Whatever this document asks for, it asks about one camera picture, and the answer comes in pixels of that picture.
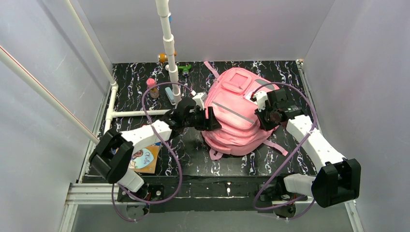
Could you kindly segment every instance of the black marble table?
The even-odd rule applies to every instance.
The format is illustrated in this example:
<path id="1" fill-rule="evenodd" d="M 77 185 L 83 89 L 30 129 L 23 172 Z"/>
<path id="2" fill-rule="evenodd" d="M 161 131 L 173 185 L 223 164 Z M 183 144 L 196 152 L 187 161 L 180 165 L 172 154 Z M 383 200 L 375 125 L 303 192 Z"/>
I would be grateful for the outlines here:
<path id="1" fill-rule="evenodd" d="M 180 62 L 179 66 L 191 64 L 189 78 L 180 74 L 180 82 L 188 85 L 196 92 L 208 91 L 214 82 L 214 75 L 203 62 Z M 291 84 L 304 92 L 301 77 L 295 61 L 227 61 L 210 62 L 210 64 L 222 73 L 231 67 L 242 67 L 259 76 L 276 82 Z M 140 111 L 142 110 L 141 98 L 146 90 L 146 80 L 154 78 L 157 83 L 169 81 L 168 72 L 163 64 L 159 63 L 123 63 L 114 66 L 114 77 L 119 85 L 116 111 Z M 286 88 L 294 100 L 306 108 L 306 102 L 295 92 Z M 165 87 L 160 88 L 158 99 L 147 98 L 147 109 L 171 109 Z M 147 124 L 145 116 L 124 117 L 114 119 L 112 126 L 117 131 L 133 130 Z M 100 135 L 104 123 L 101 123 Z M 280 127 L 270 138 L 271 141 L 283 146 L 289 152 L 296 147 L 296 140 Z M 201 133 L 195 129 L 185 129 L 184 133 L 171 141 L 171 146 L 178 155 L 184 175 L 190 176 L 267 176 L 271 175 L 285 160 L 278 151 L 266 145 L 260 145 L 252 153 L 243 157 L 225 155 L 221 160 L 212 161 L 209 157 L 209 146 L 204 142 Z M 281 173 L 296 172 L 301 174 L 315 174 L 316 170 L 312 161 L 303 149 L 286 164 Z M 160 150 L 155 174 L 157 176 L 176 176 L 176 162 L 172 159 L 168 150 L 163 146 Z M 86 173 L 84 183 L 103 182 L 94 169 Z"/>

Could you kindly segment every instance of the green object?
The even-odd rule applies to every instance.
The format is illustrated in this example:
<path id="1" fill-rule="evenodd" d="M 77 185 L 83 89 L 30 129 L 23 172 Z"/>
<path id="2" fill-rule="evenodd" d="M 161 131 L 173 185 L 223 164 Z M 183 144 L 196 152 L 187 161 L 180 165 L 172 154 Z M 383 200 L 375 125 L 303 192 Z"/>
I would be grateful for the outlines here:
<path id="1" fill-rule="evenodd" d="M 182 70 L 182 75 L 184 77 L 189 77 L 190 76 L 190 69 L 192 68 L 192 65 L 188 66 L 178 66 L 179 70 Z"/>

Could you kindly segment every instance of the pink backpack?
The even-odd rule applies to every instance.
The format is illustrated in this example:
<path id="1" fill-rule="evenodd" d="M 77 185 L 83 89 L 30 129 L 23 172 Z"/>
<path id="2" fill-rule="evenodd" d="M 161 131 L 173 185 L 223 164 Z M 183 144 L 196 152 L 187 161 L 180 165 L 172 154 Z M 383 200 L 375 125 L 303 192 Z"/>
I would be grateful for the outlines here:
<path id="1" fill-rule="evenodd" d="M 250 100 L 252 92 L 268 81 L 242 68 L 231 68 L 219 75 L 207 61 L 204 63 L 216 77 L 205 100 L 205 108 L 212 106 L 218 122 L 222 125 L 219 130 L 202 131 L 205 142 L 211 147 L 211 159 L 219 160 L 223 154 L 244 156 L 262 143 L 286 156 L 288 152 L 283 147 L 267 140 L 277 127 L 270 131 L 260 129 L 260 123 L 254 113 L 258 106 Z M 269 85 L 260 91 L 275 89 L 279 87 Z"/>

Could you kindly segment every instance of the bottle with pink cap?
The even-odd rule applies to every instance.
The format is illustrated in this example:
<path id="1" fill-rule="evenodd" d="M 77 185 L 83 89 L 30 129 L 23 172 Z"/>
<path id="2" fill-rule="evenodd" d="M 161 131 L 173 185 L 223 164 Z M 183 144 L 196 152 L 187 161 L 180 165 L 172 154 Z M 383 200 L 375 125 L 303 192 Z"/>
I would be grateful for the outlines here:
<path id="1" fill-rule="evenodd" d="M 152 78 L 148 78 L 148 80 L 146 81 L 146 85 L 148 86 L 148 88 L 150 88 L 150 87 L 152 87 L 156 84 L 157 83 Z M 152 98 L 158 98 L 160 96 L 160 91 L 158 90 L 158 87 L 155 87 L 155 88 L 153 88 L 149 91 L 149 94 Z"/>

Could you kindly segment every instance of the pink strap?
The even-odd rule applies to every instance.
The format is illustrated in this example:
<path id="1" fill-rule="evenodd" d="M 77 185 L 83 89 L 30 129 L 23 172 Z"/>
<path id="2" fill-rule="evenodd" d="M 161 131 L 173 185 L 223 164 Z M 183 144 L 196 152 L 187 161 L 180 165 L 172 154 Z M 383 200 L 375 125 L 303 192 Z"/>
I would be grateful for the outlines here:
<path id="1" fill-rule="evenodd" d="M 266 141 L 264 142 L 264 144 L 265 144 L 265 145 L 268 145 L 268 146 L 270 146 L 270 147 L 273 147 L 274 149 L 280 151 L 283 156 L 286 156 L 286 155 L 288 154 L 288 151 L 285 150 L 283 147 L 281 147 L 279 144 L 273 143 L 273 142 L 271 142 L 271 141 L 269 141 L 269 140 L 266 140 Z"/>
<path id="2" fill-rule="evenodd" d="M 223 153 L 217 152 L 211 148 L 209 150 L 209 156 L 211 157 L 211 160 L 219 160 L 220 158 L 222 158 Z"/>
<path id="3" fill-rule="evenodd" d="M 205 61 L 204 64 L 211 71 L 211 73 L 218 79 L 219 73 L 211 66 L 211 64 L 208 61 Z"/>

